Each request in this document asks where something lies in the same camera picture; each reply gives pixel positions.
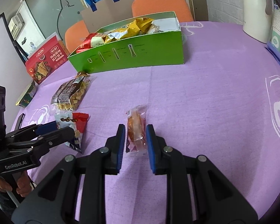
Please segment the white thermos jug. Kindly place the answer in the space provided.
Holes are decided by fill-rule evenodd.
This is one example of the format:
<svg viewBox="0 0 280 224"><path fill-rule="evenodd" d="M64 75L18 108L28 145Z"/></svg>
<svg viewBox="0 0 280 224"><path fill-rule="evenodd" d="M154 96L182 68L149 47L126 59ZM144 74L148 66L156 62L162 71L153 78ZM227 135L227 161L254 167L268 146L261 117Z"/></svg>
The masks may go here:
<svg viewBox="0 0 280 224"><path fill-rule="evenodd" d="M272 0L243 0L243 31L267 43L272 25Z"/></svg>

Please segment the red cracker box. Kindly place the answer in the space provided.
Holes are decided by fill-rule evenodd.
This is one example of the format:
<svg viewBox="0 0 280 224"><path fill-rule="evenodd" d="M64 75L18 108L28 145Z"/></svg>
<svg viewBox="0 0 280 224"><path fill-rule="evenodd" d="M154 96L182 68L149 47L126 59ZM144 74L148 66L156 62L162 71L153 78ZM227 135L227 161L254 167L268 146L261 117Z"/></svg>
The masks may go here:
<svg viewBox="0 0 280 224"><path fill-rule="evenodd" d="M67 62L69 54L58 35L52 34L25 62L27 73L37 84L41 84Z"/></svg>

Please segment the paper cup pack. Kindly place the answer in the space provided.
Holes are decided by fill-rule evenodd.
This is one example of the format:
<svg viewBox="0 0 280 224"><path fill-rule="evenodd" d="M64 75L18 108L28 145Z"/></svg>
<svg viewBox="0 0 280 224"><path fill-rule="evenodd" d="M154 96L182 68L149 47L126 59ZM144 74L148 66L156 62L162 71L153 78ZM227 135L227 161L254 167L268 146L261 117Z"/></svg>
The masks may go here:
<svg viewBox="0 0 280 224"><path fill-rule="evenodd" d="M273 55L280 65L280 6L273 0L272 34L267 42L267 50Z"/></svg>

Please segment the red biscuit packet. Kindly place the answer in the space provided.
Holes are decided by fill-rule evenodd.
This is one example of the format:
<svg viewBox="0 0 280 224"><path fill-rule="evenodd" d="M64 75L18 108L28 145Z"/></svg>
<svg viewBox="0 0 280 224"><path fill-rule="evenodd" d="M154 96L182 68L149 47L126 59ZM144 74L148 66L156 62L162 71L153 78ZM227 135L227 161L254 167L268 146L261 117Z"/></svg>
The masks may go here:
<svg viewBox="0 0 280 224"><path fill-rule="evenodd" d="M103 33L91 33L77 48L76 53L81 53L96 46L104 45L107 38L106 34Z"/></svg>

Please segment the black smartphone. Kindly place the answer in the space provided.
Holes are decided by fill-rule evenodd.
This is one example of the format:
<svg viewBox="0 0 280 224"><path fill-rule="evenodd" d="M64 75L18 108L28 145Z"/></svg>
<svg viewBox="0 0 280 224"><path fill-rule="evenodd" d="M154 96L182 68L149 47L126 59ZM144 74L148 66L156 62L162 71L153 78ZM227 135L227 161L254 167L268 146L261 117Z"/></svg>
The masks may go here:
<svg viewBox="0 0 280 224"><path fill-rule="evenodd" d="M18 117L18 119L17 119L17 121L16 121L16 125L15 125L14 130L19 130L19 129L21 128L21 125L22 125L22 122L23 122L23 119L24 119L24 118L25 118L25 114L22 113L22 114Z"/></svg>

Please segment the air conditioner unit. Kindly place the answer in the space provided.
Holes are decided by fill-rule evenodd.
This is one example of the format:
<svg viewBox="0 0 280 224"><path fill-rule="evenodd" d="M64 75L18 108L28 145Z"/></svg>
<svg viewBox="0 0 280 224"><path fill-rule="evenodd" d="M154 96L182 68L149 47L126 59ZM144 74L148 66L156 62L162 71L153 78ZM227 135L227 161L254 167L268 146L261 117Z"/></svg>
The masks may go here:
<svg viewBox="0 0 280 224"><path fill-rule="evenodd" d="M11 18L8 27L14 40L18 38L24 26L25 21L20 13L17 13Z"/></svg>

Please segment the orange chair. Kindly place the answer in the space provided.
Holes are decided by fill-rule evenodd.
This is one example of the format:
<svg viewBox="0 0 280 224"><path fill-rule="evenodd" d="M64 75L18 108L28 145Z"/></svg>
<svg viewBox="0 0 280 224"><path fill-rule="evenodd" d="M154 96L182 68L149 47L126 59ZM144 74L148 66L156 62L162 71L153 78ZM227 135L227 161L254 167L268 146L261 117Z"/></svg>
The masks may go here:
<svg viewBox="0 0 280 224"><path fill-rule="evenodd" d="M133 17L173 11L179 22L194 21L186 0L134 0L131 9Z"/></svg>
<svg viewBox="0 0 280 224"><path fill-rule="evenodd" d="M65 32L67 50L72 53L86 39L89 31L83 20L75 23Z"/></svg>

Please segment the brown cardboard sheet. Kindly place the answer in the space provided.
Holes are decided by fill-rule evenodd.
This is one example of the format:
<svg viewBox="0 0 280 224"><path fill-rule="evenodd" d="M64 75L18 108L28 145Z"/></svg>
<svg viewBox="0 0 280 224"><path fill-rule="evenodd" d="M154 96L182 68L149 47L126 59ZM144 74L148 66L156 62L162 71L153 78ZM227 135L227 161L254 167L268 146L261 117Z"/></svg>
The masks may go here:
<svg viewBox="0 0 280 224"><path fill-rule="evenodd" d="M100 0L95 4L96 11L91 7L84 9L81 15L88 32L93 33L109 24L132 18L133 2L134 0Z"/></svg>

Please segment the orange chair right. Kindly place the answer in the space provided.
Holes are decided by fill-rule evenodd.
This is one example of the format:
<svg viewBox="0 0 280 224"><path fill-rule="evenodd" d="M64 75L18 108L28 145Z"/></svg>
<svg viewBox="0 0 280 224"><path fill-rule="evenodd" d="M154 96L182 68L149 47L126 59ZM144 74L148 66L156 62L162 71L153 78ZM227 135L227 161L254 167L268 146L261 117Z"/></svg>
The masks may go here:
<svg viewBox="0 0 280 224"><path fill-rule="evenodd" d="M186 0L134 0L131 9L133 17L173 11L179 22L194 21Z"/></svg>

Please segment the green snack box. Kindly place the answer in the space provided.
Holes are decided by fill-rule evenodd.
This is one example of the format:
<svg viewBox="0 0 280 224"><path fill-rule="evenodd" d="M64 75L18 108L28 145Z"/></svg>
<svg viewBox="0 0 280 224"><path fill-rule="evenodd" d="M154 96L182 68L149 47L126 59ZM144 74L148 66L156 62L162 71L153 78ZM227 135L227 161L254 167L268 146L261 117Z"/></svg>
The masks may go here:
<svg viewBox="0 0 280 224"><path fill-rule="evenodd" d="M97 73L145 66L184 64L181 27L173 11L144 15L158 27L156 33L112 41L81 53L69 61L77 72Z"/></svg>

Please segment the orange chair left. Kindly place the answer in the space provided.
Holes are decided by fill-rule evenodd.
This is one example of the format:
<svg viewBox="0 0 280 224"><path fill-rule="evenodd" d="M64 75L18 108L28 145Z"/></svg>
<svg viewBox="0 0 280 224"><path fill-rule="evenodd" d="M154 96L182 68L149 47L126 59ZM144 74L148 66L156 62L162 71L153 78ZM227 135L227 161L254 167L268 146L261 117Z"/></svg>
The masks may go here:
<svg viewBox="0 0 280 224"><path fill-rule="evenodd" d="M67 50L72 53L86 39L89 31L83 20L75 23L65 32Z"/></svg>

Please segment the clear twisted snack bag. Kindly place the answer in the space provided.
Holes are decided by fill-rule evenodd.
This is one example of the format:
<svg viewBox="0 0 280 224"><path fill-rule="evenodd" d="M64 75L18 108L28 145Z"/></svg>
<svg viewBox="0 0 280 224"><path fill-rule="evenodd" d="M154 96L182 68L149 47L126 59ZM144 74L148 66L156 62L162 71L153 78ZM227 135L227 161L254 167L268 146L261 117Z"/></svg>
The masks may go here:
<svg viewBox="0 0 280 224"><path fill-rule="evenodd" d="M92 83L91 80L90 74L84 71L78 72L75 77L58 88L50 104L57 110L77 110Z"/></svg>

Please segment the yellow chip bag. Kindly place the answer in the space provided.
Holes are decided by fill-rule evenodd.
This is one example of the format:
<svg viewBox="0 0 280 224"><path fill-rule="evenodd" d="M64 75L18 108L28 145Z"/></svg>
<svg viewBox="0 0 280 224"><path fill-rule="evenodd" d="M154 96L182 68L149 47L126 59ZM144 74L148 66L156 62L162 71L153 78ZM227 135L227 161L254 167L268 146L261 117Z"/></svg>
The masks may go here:
<svg viewBox="0 0 280 224"><path fill-rule="evenodd" d="M109 39L120 40L145 34L153 23L151 18L136 18L132 22L107 33Z"/></svg>

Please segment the white spicy tofu packet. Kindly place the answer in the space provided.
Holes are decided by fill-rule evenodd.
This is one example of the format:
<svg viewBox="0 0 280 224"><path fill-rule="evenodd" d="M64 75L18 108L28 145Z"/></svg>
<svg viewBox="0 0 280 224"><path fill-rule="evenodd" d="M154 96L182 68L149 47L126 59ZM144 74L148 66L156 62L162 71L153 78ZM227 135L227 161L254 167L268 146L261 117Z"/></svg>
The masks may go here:
<svg viewBox="0 0 280 224"><path fill-rule="evenodd" d="M151 24L150 27L148 28L148 30L146 31L145 34L154 34L154 33L158 33L160 30L160 26L155 25L155 24Z"/></svg>

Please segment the small red sausage packet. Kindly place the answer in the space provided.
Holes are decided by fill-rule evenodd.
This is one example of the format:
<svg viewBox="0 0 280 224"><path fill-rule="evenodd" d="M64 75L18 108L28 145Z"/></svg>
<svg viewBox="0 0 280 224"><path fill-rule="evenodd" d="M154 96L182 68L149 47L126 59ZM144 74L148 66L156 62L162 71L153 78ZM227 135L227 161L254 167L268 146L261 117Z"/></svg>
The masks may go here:
<svg viewBox="0 0 280 224"><path fill-rule="evenodd" d="M146 139L146 113L148 106L138 105L126 112L127 115L127 139L126 153L145 152L147 150Z"/></svg>

